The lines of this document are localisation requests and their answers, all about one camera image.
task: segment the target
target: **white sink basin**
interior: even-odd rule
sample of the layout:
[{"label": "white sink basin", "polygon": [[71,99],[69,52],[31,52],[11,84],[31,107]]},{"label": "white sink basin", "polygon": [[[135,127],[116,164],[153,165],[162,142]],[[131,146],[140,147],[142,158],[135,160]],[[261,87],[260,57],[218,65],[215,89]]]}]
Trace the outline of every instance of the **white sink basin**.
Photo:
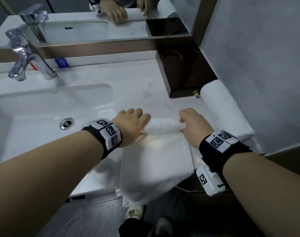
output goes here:
[{"label": "white sink basin", "polygon": [[[39,44],[32,31],[24,25],[23,32],[33,44]],[[104,21],[51,21],[45,24],[50,44],[79,43],[108,39],[108,22]]]},{"label": "white sink basin", "polygon": [[[114,116],[112,87],[105,84],[0,95],[0,163]],[[65,118],[74,120],[69,130],[60,128]]]}]

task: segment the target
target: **blue sticker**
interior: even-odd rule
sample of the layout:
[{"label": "blue sticker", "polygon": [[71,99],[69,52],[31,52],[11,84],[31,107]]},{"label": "blue sticker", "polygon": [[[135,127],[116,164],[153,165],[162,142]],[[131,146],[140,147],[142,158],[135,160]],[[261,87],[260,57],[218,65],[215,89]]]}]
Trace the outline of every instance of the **blue sticker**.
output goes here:
[{"label": "blue sticker", "polygon": [[56,58],[55,62],[57,63],[59,68],[70,67],[67,60],[65,58]]}]

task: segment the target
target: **sink drain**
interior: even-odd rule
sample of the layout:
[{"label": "sink drain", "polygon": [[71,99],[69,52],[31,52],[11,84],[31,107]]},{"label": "sink drain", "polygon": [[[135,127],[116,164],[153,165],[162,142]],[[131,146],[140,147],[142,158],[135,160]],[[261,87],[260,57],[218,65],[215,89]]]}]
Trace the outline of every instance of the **sink drain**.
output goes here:
[{"label": "sink drain", "polygon": [[68,130],[74,125],[74,119],[72,118],[65,118],[61,123],[60,123],[60,128],[63,130]]}]

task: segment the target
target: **forearm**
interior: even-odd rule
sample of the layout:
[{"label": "forearm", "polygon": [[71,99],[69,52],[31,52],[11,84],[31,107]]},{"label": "forearm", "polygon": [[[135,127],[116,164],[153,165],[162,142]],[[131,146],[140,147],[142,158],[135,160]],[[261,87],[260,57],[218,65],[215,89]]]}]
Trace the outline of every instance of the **forearm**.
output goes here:
[{"label": "forearm", "polygon": [[79,131],[1,163],[0,236],[37,233],[102,155],[101,143]]},{"label": "forearm", "polygon": [[223,175],[267,236],[300,236],[300,176],[255,153],[233,155]]}]

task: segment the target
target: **mirror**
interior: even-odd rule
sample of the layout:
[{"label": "mirror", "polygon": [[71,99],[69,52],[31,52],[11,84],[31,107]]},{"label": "mirror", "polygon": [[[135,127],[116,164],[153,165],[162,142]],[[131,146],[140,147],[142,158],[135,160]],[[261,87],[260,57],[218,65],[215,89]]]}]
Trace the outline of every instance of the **mirror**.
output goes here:
[{"label": "mirror", "polygon": [[34,46],[188,36],[200,1],[0,0],[0,48],[9,47],[12,28]]}]

